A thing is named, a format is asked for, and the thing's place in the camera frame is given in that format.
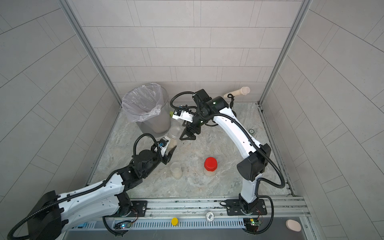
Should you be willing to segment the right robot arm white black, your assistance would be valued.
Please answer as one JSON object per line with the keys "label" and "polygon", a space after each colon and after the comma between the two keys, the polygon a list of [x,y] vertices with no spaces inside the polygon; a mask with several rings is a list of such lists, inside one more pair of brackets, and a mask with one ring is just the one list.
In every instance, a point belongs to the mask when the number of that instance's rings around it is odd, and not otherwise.
{"label": "right robot arm white black", "polygon": [[203,89],[181,92],[170,100],[173,118],[184,121],[181,141],[195,140],[202,126],[213,121],[236,145],[243,157],[237,164],[243,178],[238,208],[250,215],[262,210],[264,196],[258,193],[261,182],[278,189],[283,189],[286,183],[281,170],[270,159],[271,147],[262,145],[243,127],[232,110],[233,104],[227,103],[223,97],[211,98]]}

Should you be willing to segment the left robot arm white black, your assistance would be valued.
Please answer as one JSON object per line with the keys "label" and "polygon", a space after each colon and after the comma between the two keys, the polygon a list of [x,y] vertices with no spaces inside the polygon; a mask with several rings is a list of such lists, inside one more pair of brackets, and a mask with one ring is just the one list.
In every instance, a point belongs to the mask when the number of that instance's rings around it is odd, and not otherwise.
{"label": "left robot arm white black", "polygon": [[89,220],[101,217],[127,216],[134,205],[127,191],[143,182],[160,164],[167,164],[175,151],[168,150],[170,138],[156,140],[151,134],[140,135],[133,146],[130,163],[112,171],[98,183],[79,190],[57,194],[44,194],[27,217],[8,233],[15,240],[15,232],[27,225],[28,234],[21,240],[55,240],[63,232]]}

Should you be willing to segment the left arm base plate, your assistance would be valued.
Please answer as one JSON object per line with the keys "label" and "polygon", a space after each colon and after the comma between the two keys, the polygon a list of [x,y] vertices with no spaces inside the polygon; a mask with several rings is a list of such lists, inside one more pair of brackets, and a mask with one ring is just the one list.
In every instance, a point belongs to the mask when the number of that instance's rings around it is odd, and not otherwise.
{"label": "left arm base plate", "polygon": [[147,201],[133,201],[130,204],[125,204],[119,208],[116,216],[122,218],[144,217],[147,210],[147,203]]}

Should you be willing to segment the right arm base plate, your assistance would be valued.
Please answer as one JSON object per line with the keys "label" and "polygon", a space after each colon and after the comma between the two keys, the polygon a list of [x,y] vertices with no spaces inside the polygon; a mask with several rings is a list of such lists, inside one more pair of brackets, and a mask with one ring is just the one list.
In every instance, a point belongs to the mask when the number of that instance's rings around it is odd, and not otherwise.
{"label": "right arm base plate", "polygon": [[251,204],[238,199],[228,199],[220,202],[227,210],[228,216],[265,216],[268,214],[265,201],[256,199]]}

